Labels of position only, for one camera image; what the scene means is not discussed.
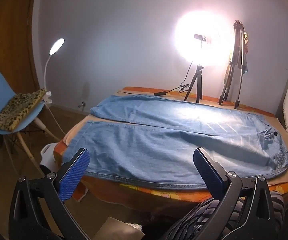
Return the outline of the striped dark clothing of person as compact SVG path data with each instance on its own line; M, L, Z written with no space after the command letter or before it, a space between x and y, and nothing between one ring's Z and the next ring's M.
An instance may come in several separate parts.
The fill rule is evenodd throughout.
M275 231L279 232L284 224L284 200L282 194L277 191L271 191L270 194L275 215ZM192 239L207 223L218 205L219 201L212 197L203 201L171 226L161 239ZM221 237L227 235L237 227L243 205L244 199L239 198L232 215L220 235Z

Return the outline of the orange floral bed sheet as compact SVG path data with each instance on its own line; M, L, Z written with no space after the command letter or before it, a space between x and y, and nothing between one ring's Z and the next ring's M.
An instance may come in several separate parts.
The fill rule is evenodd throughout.
M288 132L283 128L280 121L273 114L245 105L243 105L241 109L238 109L237 112L252 113L264 117L271 126L278 130L288 150ZM71 142L80 128L87 121L95 119L96 118L94 116L87 115L79 123L75 124L75 126L68 131L64 138L56 144L55 149L53 150L53 156L57 166L62 164L63 154L68 147L68 144ZM288 204L288 169L279 176L269 179L268 185L271 191L278 191L279 193L283 194L284 201ZM113 199L116 199L118 203L122 204L130 202L130 198L134 198L136 196L148 198L149 195L152 195L152 201L159 201L159 199L163 197L185 202L201 202L210 196L206 189L160 190L84 176L73 193L73 198L79 202L88 191L103 201L112 202Z

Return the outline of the white plastic jug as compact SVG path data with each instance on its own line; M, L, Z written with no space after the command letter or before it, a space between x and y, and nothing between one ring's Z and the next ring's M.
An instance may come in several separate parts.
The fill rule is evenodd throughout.
M59 170L55 157L53 155L55 146L56 143L47 144L40 152L41 162L39 167L44 172L44 174L48 174L50 172L57 172Z

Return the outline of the white clip-on desk lamp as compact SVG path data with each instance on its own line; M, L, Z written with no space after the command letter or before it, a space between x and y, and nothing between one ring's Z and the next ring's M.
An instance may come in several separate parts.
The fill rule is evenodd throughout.
M53 103L52 88L50 87L50 81L49 81L49 75L50 75L49 72L51 69L51 63L53 62L53 58L56 57L58 52L62 49L64 43L65 38L58 37L56 40L53 41L47 53L47 58L43 70L43 88L45 89L45 94L42 99L43 103L45 103L46 105L51 105Z

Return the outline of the leopard print cushion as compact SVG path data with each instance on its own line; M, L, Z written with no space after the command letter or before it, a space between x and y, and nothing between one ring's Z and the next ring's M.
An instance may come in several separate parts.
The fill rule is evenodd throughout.
M47 90L15 94L0 111L0 130L13 132L41 102Z

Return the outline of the tall grey folded tripod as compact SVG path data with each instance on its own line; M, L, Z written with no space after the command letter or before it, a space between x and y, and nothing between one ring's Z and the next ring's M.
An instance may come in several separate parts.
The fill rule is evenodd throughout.
M233 24L233 49L230 56L228 66L226 68L224 76L224 87L222 93L219 97L218 104L221 105L224 101L227 101L229 96L229 91L231 88L234 71L236 68L240 70L240 80L237 98L235 100L234 109L239 107L240 101L239 96L241 93L241 86L243 81L243 75L246 72L246 51L245 51L245 28L241 21L236 20Z

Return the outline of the colourful cloth on tripod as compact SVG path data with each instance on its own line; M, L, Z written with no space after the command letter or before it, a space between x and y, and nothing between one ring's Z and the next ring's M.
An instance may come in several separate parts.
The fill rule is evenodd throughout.
M247 53L248 53L248 34L243 27L234 28L233 31L233 48L229 56L228 66L224 76L224 85L227 87L232 81L233 70L237 67L242 73L241 76L248 72Z

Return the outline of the blue plastic chair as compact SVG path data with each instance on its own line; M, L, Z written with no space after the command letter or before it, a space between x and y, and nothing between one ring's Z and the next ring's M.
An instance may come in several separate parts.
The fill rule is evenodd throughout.
M11 89L6 79L0 73L0 111L2 110L3 107L6 106L6 104L9 102L9 100L11 100L13 96L15 96L15 92ZM46 134L53 137L53 139L55 139L57 142L59 142L59 138L57 138L52 132L50 132L47 129L47 127L44 125L44 123L38 118L38 114L41 112L43 107L45 107L45 104L43 102L40 102L34 109L32 109L32 111L30 111L28 116L25 117L25 119L19 124L19 126L16 127L14 131L8 132L8 131L0 130L0 135L2 135L3 137L4 145L6 147L6 151L8 153L11 164L14 165L14 162L13 162L12 155L11 155L11 149L9 146L10 139L8 138L8 135L15 134L16 140L20 142L24 152L27 154L32 164L36 167L36 169L42 176L44 175L44 173L39 167L39 164L36 162L27 144L25 143L21 135L21 131L24 130L27 126L29 126L31 123L35 123L35 125L39 129L41 129Z

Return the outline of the wooden door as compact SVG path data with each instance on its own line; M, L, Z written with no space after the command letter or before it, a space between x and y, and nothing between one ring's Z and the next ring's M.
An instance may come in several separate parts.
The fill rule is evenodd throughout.
M16 93L39 89L32 51L34 0L0 0L0 73Z

